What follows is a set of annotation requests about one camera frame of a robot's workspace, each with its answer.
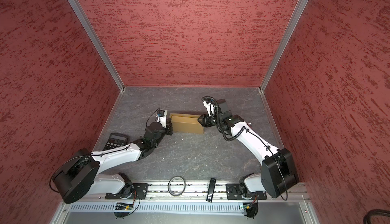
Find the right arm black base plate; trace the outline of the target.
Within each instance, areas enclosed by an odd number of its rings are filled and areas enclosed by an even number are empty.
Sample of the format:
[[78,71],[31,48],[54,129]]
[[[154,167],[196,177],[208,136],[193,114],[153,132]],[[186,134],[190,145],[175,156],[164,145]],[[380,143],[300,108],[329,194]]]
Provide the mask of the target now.
[[250,192],[244,184],[226,184],[226,195],[228,200],[267,200],[265,191]]

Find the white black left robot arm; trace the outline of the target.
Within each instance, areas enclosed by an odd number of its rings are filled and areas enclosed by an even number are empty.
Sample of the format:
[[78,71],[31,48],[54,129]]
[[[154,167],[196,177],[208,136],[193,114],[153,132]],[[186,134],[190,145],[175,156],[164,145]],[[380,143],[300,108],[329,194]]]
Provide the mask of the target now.
[[74,203],[86,195],[107,194],[118,199],[132,199],[135,190],[132,181],[124,173],[107,175],[103,172],[146,158],[154,152],[166,135],[173,134],[170,120],[152,122],[145,134],[128,145],[115,149],[90,152],[81,149],[52,175],[54,184],[66,204]]

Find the brown cardboard box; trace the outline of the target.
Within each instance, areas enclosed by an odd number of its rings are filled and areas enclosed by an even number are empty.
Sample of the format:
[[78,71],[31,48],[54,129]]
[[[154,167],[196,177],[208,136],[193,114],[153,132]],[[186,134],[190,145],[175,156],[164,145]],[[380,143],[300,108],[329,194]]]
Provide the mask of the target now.
[[171,113],[173,132],[204,134],[204,127],[198,122],[200,115]]

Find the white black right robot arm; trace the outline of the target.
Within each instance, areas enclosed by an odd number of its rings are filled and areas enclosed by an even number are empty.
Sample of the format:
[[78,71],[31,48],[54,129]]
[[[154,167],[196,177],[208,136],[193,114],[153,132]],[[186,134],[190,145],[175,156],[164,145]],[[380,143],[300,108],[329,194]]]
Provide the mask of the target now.
[[240,116],[233,115],[224,99],[202,98],[207,113],[198,118],[205,128],[216,127],[225,141],[238,140],[261,163],[261,173],[249,174],[239,181],[239,194],[249,199],[257,192],[272,198],[288,199],[288,190],[300,182],[292,153],[278,148],[257,134]]

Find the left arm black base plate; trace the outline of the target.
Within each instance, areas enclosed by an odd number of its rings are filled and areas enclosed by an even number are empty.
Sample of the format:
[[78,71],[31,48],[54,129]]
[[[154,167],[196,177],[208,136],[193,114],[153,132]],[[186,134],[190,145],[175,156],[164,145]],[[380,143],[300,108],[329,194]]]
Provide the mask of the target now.
[[132,186],[126,184],[117,194],[107,193],[105,195],[105,199],[121,201],[130,201],[135,199],[145,200],[148,188],[148,183],[133,183]]

